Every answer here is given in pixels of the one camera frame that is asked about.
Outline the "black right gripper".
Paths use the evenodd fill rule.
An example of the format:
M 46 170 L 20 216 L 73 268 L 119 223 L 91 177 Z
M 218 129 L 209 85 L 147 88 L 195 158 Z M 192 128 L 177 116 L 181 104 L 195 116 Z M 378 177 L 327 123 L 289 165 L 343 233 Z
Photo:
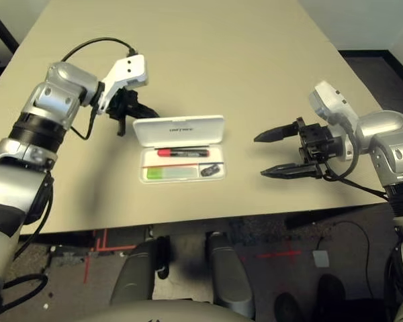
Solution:
M 336 138 L 327 126 L 319 123 L 306 125 L 299 117 L 296 122 L 269 129 L 254 138 L 255 142 L 277 142 L 284 138 L 299 135 L 300 156 L 304 164 L 282 164 L 261 171 L 268 178 L 322 178 L 319 164 L 336 156 Z

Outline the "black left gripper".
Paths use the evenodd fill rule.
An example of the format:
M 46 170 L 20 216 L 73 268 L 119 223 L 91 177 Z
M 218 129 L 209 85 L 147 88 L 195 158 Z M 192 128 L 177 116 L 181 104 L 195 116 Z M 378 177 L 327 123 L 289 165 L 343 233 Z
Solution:
M 120 89 L 112 98 L 107 108 L 111 119 L 118 121 L 118 136 L 126 134 L 126 117 L 157 118 L 160 115 L 150 107 L 138 102 L 138 93 L 134 90 Z

